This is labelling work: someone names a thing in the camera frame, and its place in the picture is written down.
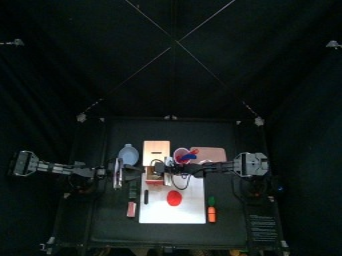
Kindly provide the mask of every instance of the table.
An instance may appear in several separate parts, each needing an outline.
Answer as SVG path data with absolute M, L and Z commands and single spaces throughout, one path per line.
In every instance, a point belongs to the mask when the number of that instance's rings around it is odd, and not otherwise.
M 251 121 L 106 118 L 104 122 L 90 119 L 79 125 L 71 160 L 99 166 L 107 159 L 116 157 L 124 144 L 130 143 L 140 153 L 139 166 L 144 140 L 170 140 L 171 152 L 178 147 L 221 147 L 226 150 L 229 160 L 241 152 L 262 152 L 267 155 L 262 127 Z M 216 201 L 214 224 L 140 224 L 139 209 L 135 218 L 126 216 L 128 186 L 114 190 L 111 182 L 102 183 L 102 193 L 96 197 L 62 198 L 54 231 L 56 247 L 78 247 L 82 255 L 87 254 L 90 248 L 104 246 L 179 249 L 253 247 L 246 221 L 249 207 L 234 196 L 231 179 L 234 175 L 230 174 L 207 174 L 204 179 L 204 198 L 214 196 Z

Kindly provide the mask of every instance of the black wall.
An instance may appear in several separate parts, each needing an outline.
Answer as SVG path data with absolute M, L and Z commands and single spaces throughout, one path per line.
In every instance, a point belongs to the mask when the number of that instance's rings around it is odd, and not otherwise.
M 274 171 L 287 194 L 281 201 L 294 255 L 342 255 L 342 52 L 298 85 L 269 119 Z

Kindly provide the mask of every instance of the marker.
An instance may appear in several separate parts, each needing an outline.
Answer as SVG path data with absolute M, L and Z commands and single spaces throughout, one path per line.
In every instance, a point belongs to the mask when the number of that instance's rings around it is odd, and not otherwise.
M 144 190 L 144 204 L 148 204 L 148 190 Z
M 216 222 L 216 209 L 214 207 L 215 205 L 215 197 L 208 197 L 208 222 L 214 223 Z

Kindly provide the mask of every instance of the cup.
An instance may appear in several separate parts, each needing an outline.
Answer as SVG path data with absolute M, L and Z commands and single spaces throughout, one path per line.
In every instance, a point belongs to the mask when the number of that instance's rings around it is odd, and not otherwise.
M 188 164 L 191 159 L 180 161 L 179 159 L 190 153 L 190 150 L 186 148 L 178 148 L 174 152 L 174 161 L 176 164 Z

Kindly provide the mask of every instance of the black curtain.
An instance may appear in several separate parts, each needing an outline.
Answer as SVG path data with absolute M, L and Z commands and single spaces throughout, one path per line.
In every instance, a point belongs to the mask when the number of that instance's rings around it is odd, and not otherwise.
M 287 186 L 281 215 L 294 255 L 342 255 L 341 71 L 342 52 L 327 50 L 269 120 L 274 171 Z
M 17 38 L 8 26 L 1 41 Z M 24 47 L 0 46 L 0 254 L 36 255 L 52 231 L 58 206 L 55 177 L 7 177 L 17 150 L 68 162 L 76 119 Z

